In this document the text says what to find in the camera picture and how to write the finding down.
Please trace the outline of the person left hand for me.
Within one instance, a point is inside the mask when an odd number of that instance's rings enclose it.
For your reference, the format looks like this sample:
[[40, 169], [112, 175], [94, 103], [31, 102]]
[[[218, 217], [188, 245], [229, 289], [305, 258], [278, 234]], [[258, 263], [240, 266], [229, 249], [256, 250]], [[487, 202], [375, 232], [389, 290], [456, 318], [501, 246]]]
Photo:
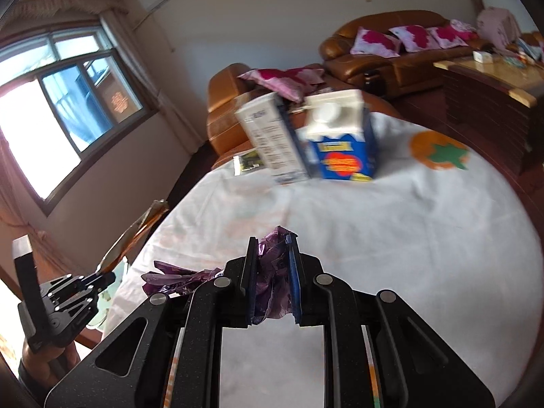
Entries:
[[50, 366], [50, 363], [59, 356], [66, 359], [69, 370], [80, 362], [75, 343], [70, 343], [65, 348], [47, 345], [37, 353], [32, 352], [27, 341], [23, 343], [22, 356], [18, 365], [18, 381], [40, 405], [43, 405], [49, 391], [60, 380]]

